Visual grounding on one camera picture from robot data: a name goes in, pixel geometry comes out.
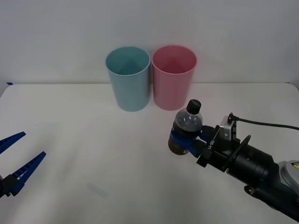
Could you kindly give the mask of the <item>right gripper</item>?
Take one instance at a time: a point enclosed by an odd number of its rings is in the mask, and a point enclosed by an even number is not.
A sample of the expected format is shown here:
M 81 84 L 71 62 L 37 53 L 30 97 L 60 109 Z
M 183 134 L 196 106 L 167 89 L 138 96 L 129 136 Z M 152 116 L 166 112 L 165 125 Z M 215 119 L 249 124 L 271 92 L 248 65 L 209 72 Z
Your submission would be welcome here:
M 231 139 L 224 139 L 221 128 L 217 125 L 202 126 L 199 138 L 183 138 L 171 131 L 170 150 L 176 155 L 191 153 L 198 158 L 197 164 L 206 167 L 208 164 L 225 172 L 232 161 L 230 156 L 237 150 L 240 140 L 236 137 L 236 125 L 228 130 Z

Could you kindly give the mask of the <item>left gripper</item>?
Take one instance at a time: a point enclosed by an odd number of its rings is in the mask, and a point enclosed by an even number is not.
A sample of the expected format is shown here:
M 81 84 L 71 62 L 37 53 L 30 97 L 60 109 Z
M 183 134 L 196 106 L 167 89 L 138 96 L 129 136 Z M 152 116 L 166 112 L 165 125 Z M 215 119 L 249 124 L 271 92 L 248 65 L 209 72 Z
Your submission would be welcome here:
M 25 135 L 25 132 L 20 132 L 0 140 L 0 154 L 2 154 L 5 150 L 7 150 Z M 28 178 L 30 178 L 45 156 L 46 153 L 41 152 L 38 156 L 22 166 L 20 169 L 16 170 L 14 173 L 5 178 L 0 176 L 0 197 L 3 197 L 4 195 L 16 196 L 24 187 L 25 182 L 28 180 Z

